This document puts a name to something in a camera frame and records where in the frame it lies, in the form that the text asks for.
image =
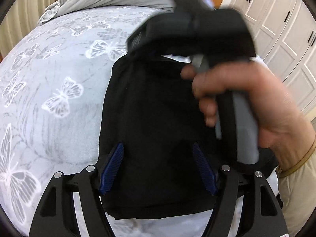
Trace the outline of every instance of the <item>black holder frame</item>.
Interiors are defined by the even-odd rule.
[[[72,195],[79,192],[90,237],[115,237],[99,198],[99,171],[104,163],[101,158],[95,166],[72,175],[56,172],[38,204],[29,236],[80,237]],[[217,201],[202,237],[227,237],[240,192],[244,202],[237,237],[287,236],[279,203],[261,172],[243,175],[223,165],[218,183]]]

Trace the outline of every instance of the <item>butterfly pattern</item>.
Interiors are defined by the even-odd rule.
[[[2,98],[5,98],[4,107],[7,108],[12,103],[13,99],[16,97],[18,92],[26,86],[26,82],[17,82],[17,78],[19,76],[19,71],[13,76],[10,80],[7,87],[2,92]]]
[[[17,169],[18,163],[12,165],[12,128],[7,125],[0,145],[0,183],[11,201],[12,210],[21,225],[26,222],[24,206],[30,207],[35,196],[41,191],[37,178],[27,170]]]
[[[110,27],[110,25],[105,23],[104,20],[102,20],[102,21],[98,21],[98,22],[96,22],[94,24],[90,23],[90,24],[88,24],[86,26],[73,27],[71,29],[72,30],[72,34],[71,35],[74,36],[74,37],[77,37],[77,36],[83,34],[84,32],[88,31],[89,29],[93,29],[93,28],[95,28],[95,29],[107,29],[109,27]]]
[[[23,236],[28,236],[40,186],[56,171],[80,172],[96,162],[111,68],[126,53],[137,24],[158,11],[114,6],[69,13],[36,27],[4,58],[0,204]]]
[[[58,48],[59,48],[60,46],[61,46],[61,44],[56,45],[56,46],[54,46],[53,48],[46,49],[46,50],[45,50],[46,55],[43,57],[43,59],[46,60],[46,59],[48,59],[49,57],[58,54],[58,53],[59,53]]]
[[[64,118],[70,113],[68,100],[80,97],[83,94],[83,86],[77,84],[70,77],[66,77],[61,90],[56,90],[58,94],[53,93],[54,97],[45,101],[42,109],[53,114],[56,118]]]
[[[111,40],[115,38],[119,38],[121,41],[125,41],[128,38],[128,33],[123,31],[122,29],[108,28],[103,32],[98,33],[98,36],[102,38],[102,40]]]
[[[21,66],[21,63],[24,59],[32,57],[38,46],[38,43],[36,43],[31,48],[26,49],[24,52],[21,52],[17,57],[15,57],[11,70],[16,70]]]
[[[126,54],[126,45],[95,40],[86,51],[86,57],[92,59],[105,53],[111,61],[117,61],[120,57]]]

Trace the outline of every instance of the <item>bed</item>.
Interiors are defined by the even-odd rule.
[[[151,15],[173,8],[170,0],[135,1],[90,0],[87,6],[58,0],[0,64],[0,204],[25,236],[52,175],[77,173],[96,163],[104,95],[113,64],[126,54],[127,37]],[[276,176],[269,181],[277,193]],[[86,237],[78,195],[74,198]],[[236,234],[241,204],[242,198],[230,236]],[[210,215],[108,218],[116,236],[189,237],[202,235]]]

